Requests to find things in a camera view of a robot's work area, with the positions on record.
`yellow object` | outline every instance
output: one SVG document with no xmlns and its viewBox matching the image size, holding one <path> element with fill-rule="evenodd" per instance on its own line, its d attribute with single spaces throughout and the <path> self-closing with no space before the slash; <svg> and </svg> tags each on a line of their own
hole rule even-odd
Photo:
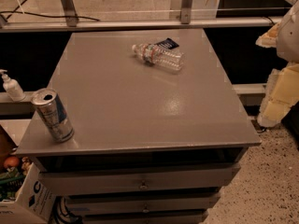
<svg viewBox="0 0 299 224">
<path fill-rule="evenodd" d="M 277 46 L 279 23 L 272 26 L 266 33 L 260 35 L 255 44 L 262 48 L 275 48 Z"/>
<path fill-rule="evenodd" d="M 267 85 L 273 87 L 264 98 L 258 122 L 261 126 L 271 127 L 280 123 L 299 101 L 299 63 L 289 63 L 278 73 L 275 84 Z"/>
</svg>

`drawer handle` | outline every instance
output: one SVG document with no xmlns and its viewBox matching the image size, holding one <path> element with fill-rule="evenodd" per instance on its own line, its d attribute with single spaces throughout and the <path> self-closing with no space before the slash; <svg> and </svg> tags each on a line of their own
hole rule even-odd
<svg viewBox="0 0 299 224">
<path fill-rule="evenodd" d="M 149 189 L 149 186 L 146 185 L 145 181 L 142 181 L 141 185 L 139 186 L 139 189 L 140 190 L 147 190 L 147 189 Z"/>
<path fill-rule="evenodd" d="M 143 213 L 149 213 L 150 210 L 148 209 L 148 207 L 145 205 L 144 209 L 142 210 Z"/>
</svg>

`cabinet top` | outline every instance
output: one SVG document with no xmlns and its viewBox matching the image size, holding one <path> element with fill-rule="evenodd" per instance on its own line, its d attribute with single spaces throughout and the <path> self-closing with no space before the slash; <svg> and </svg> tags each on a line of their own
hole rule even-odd
<svg viewBox="0 0 299 224">
<path fill-rule="evenodd" d="M 176 75 L 146 66 L 132 53 L 133 44 L 168 37 L 185 54 L 184 67 Z M 20 155 L 260 143 L 203 29 L 73 33 L 49 87 L 59 93 L 75 134 L 55 143 L 35 113 Z"/>
</svg>

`bottle cap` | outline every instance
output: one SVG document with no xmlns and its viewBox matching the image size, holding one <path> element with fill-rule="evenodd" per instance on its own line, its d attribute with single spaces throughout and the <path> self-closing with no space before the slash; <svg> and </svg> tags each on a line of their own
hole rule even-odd
<svg viewBox="0 0 299 224">
<path fill-rule="evenodd" d="M 132 45 L 132 51 L 135 52 L 136 45 Z"/>
<path fill-rule="evenodd" d="M 7 70 L 0 69 L 0 74 L 2 74 L 3 81 L 8 82 L 10 81 L 10 77 L 7 74 L 5 74 L 5 72 L 7 72 Z"/>
</svg>

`cardboard box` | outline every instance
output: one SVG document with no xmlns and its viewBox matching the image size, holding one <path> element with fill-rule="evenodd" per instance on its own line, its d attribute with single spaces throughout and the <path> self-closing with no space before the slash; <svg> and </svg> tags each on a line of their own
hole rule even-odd
<svg viewBox="0 0 299 224">
<path fill-rule="evenodd" d="M 15 202 L 0 202 L 1 224 L 48 223 L 56 196 L 37 179 L 39 170 L 32 164 Z"/>
<path fill-rule="evenodd" d="M 30 120 L 0 120 L 0 160 L 8 156 L 17 146 Z M 38 181 L 38 168 L 31 168 L 19 190 L 16 201 L 0 202 L 1 224 L 39 224 L 48 223 L 56 196 Z"/>
</svg>

